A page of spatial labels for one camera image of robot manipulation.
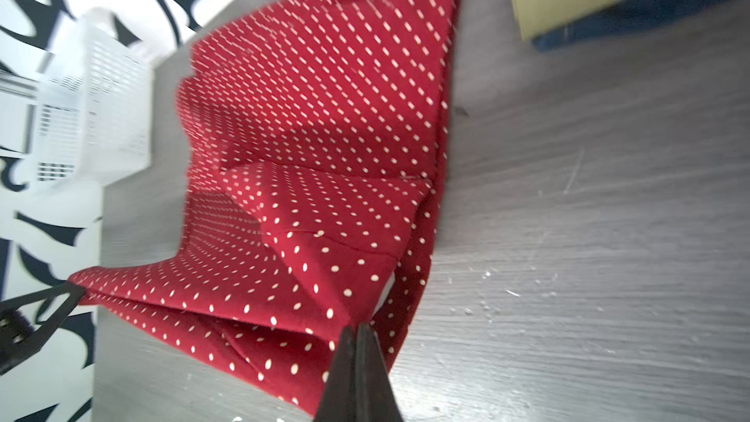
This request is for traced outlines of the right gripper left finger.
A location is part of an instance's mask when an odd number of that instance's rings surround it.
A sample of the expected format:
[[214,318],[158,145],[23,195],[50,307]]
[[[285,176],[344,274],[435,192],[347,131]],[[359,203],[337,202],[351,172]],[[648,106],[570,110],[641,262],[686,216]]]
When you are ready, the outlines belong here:
[[346,327],[339,338],[314,422],[357,421],[357,332]]

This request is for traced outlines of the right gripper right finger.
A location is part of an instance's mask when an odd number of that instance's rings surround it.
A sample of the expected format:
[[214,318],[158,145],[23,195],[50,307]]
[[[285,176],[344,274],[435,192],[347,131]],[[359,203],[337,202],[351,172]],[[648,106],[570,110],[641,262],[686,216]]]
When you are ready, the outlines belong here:
[[404,421],[396,404],[382,349],[369,324],[359,326],[355,345],[355,420]]

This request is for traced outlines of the red polka dot skirt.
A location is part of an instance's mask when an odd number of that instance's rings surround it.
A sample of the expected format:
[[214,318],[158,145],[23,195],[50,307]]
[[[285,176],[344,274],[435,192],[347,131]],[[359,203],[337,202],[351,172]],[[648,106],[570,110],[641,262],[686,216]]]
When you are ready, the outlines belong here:
[[461,0],[279,0],[193,46],[174,257],[71,281],[184,354],[314,413],[346,327],[391,365],[445,190]]

